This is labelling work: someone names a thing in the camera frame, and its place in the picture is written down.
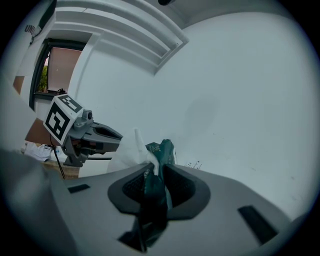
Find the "white wall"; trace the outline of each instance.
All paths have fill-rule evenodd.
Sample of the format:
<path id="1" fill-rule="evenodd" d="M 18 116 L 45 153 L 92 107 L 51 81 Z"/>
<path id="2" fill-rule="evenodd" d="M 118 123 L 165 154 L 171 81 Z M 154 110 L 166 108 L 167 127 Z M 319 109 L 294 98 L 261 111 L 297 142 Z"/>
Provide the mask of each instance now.
<path id="1" fill-rule="evenodd" d="M 235 13 L 184 32 L 190 42 L 156 76 L 97 43 L 77 100 L 122 134 L 139 127 L 146 144 L 171 139 L 179 164 L 196 159 L 296 218 L 319 183 L 319 66 L 301 31 Z"/>

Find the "white plastic bag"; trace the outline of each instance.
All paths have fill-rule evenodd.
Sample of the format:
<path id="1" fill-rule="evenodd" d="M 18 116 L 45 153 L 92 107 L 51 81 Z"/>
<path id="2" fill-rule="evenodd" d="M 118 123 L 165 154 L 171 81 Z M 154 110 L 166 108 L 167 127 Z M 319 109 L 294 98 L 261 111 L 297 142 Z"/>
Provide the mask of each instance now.
<path id="1" fill-rule="evenodd" d="M 154 164 L 153 172 L 155 175 L 158 175 L 159 163 L 157 158 L 147 150 L 140 130 L 134 128 L 121 139 L 119 147 L 110 160 L 106 172 L 112 173 L 148 163 Z"/>

